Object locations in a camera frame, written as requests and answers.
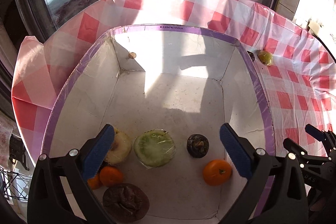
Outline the orange mandarin with stem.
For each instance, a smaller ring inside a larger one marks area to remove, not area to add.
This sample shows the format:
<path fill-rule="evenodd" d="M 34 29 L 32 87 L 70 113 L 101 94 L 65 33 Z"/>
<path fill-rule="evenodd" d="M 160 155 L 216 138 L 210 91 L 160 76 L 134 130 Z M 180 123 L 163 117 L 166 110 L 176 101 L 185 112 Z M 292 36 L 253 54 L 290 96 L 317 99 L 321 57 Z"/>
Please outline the orange mandarin with stem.
<path fill-rule="evenodd" d="M 204 182 L 209 186 L 220 186 L 226 183 L 232 175 L 232 167 L 225 160 L 212 160 L 202 170 Z"/>

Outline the halved yellow apple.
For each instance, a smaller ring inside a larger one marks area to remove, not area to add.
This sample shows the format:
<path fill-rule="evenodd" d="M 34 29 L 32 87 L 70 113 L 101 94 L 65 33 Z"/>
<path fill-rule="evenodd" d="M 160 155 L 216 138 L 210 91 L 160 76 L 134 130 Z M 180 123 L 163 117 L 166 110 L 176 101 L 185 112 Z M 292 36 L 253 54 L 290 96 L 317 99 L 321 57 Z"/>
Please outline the halved yellow apple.
<path fill-rule="evenodd" d="M 108 165 L 118 165 L 125 161 L 132 148 L 131 138 L 123 131 L 114 128 L 114 141 L 104 159 Z"/>

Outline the small orange mandarin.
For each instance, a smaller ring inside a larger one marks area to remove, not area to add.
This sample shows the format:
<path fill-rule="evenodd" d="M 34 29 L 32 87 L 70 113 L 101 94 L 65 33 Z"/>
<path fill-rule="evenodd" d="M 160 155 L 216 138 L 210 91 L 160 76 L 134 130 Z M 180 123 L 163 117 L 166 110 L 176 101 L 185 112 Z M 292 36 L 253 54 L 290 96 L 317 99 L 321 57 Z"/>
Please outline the small orange mandarin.
<path fill-rule="evenodd" d="M 99 178 L 105 187 L 111 187 L 116 184 L 121 184 L 124 180 L 123 173 L 113 166 L 105 166 L 100 170 Z"/>
<path fill-rule="evenodd" d="M 97 189 L 101 188 L 102 187 L 102 182 L 100 180 L 99 174 L 97 173 L 93 178 L 89 178 L 87 180 L 87 184 L 92 190 L 97 190 Z"/>

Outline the yellow-green whole fruit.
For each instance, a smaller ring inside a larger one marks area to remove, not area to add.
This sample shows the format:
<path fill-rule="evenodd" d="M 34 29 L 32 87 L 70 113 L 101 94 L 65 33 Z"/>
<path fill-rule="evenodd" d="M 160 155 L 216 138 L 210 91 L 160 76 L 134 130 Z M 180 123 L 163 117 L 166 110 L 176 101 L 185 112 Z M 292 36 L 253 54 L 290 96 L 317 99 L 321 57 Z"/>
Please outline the yellow-green whole fruit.
<path fill-rule="evenodd" d="M 268 51 L 259 51 L 257 54 L 260 62 L 265 66 L 271 66 L 273 64 L 273 55 Z"/>

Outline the red white checkered tablecloth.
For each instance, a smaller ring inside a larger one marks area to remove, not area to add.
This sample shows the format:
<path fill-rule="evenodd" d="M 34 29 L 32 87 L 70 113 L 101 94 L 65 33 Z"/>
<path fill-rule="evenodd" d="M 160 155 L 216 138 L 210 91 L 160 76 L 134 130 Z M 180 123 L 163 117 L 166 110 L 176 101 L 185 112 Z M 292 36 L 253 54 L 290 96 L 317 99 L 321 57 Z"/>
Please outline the red white checkered tablecloth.
<path fill-rule="evenodd" d="M 335 130 L 335 61 L 306 30 L 249 0 L 99 0 L 63 24 L 45 43 L 28 36 L 15 65 L 11 100 L 18 130 L 35 161 L 61 88 L 91 45 L 108 29 L 131 24 L 178 24 L 208 28 L 238 39 L 248 51 L 273 55 L 257 66 L 268 96 L 274 139 L 286 137 L 326 156 L 304 127 Z"/>

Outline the small dark water chestnut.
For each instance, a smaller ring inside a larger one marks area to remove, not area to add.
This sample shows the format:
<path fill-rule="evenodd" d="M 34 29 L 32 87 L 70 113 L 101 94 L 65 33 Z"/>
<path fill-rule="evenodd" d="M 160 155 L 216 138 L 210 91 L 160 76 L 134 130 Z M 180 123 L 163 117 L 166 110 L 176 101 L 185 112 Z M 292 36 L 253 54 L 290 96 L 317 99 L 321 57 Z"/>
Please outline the small dark water chestnut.
<path fill-rule="evenodd" d="M 252 52 L 250 52 L 250 51 L 247 51 L 247 53 L 248 53 L 248 55 L 250 56 L 252 62 L 254 62 L 254 61 L 255 61 L 255 56 L 254 56 L 254 54 L 253 54 Z"/>

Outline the white box with purple rim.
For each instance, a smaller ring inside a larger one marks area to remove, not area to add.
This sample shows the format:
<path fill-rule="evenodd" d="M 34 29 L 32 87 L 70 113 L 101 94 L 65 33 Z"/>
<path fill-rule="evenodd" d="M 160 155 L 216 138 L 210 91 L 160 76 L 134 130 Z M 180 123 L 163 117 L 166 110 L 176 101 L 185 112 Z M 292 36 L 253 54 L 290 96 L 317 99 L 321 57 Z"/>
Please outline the white box with purple rim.
<path fill-rule="evenodd" d="M 149 198 L 142 223 L 218 223 L 246 183 L 237 172 L 221 186 L 202 178 L 208 162 L 228 159 L 219 137 L 224 123 L 274 153 L 264 86 L 237 39 L 197 27 L 124 26 L 102 35 L 73 69 L 53 106 L 42 151 L 64 156 L 106 124 L 131 140 L 165 130 L 176 146 L 169 163 L 146 168 L 131 152 L 119 165 L 126 182 Z M 209 141 L 203 158 L 187 151 L 193 134 Z"/>

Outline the wrapped green fruit half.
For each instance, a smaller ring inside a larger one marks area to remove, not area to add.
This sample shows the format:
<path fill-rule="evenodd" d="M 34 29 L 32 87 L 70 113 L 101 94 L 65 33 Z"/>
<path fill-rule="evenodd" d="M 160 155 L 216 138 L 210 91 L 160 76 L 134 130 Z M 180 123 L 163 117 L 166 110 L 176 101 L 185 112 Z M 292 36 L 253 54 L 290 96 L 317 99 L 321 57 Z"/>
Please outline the wrapped green fruit half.
<path fill-rule="evenodd" d="M 167 131 L 155 129 L 139 135 L 133 143 L 133 150 L 146 168 L 157 168 L 173 159 L 176 146 Z"/>

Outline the dark red shriveled fruit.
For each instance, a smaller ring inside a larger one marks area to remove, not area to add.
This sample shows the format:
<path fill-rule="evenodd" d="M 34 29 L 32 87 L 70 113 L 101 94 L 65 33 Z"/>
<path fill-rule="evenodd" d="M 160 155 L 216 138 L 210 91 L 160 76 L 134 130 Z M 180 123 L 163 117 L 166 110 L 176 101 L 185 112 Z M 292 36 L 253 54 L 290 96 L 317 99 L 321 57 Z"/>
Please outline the dark red shriveled fruit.
<path fill-rule="evenodd" d="M 121 223 L 143 219 L 150 207 L 147 195 L 139 187 L 128 183 L 108 188 L 103 194 L 102 204 L 112 219 Z"/>

